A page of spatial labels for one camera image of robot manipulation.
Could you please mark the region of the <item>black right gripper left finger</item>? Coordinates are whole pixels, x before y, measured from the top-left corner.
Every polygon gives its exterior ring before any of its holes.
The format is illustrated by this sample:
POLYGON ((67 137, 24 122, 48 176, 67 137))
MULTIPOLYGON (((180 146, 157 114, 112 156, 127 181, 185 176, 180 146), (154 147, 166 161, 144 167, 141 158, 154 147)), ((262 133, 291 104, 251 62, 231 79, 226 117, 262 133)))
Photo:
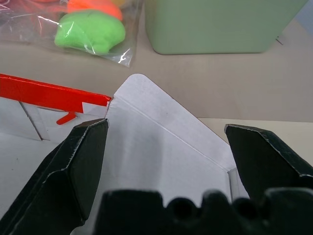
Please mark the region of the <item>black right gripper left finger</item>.
POLYGON ((88 220, 109 123, 76 125, 35 170, 0 220, 3 235, 68 235, 88 220))

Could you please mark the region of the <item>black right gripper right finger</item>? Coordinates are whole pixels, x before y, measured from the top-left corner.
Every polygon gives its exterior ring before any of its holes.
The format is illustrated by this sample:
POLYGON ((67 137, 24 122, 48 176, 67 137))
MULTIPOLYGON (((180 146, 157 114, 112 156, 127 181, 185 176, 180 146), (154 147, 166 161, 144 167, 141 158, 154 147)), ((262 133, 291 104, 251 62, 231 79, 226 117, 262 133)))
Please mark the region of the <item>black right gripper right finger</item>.
POLYGON ((224 132, 250 199, 269 188, 313 188, 313 167, 272 131, 227 124, 224 132))

